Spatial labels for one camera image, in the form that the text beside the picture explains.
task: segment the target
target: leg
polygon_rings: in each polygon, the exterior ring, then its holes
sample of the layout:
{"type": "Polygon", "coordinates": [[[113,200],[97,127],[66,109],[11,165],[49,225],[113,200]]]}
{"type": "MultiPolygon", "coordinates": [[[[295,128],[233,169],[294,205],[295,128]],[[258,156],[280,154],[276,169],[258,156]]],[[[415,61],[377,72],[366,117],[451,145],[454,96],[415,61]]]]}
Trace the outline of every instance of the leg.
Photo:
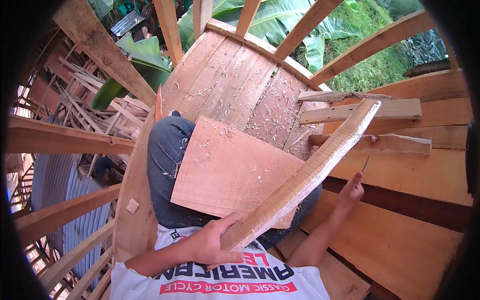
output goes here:
{"type": "Polygon", "coordinates": [[[270,228],[264,234],[259,236],[257,240],[265,247],[265,249],[270,249],[273,245],[280,242],[284,237],[286,237],[292,230],[297,227],[300,222],[305,218],[308,212],[312,207],[317,203],[318,198],[322,194],[322,185],[320,184],[315,190],[313,190],[297,207],[297,211],[293,216],[292,223],[288,229],[275,229],[270,228]]]}
{"type": "Polygon", "coordinates": [[[148,138],[147,174],[150,193],[156,218],[167,228],[204,226],[212,219],[219,219],[170,202],[175,185],[175,170],[178,172],[180,169],[194,128],[195,124],[187,119],[169,116],[153,126],[148,138]]]}

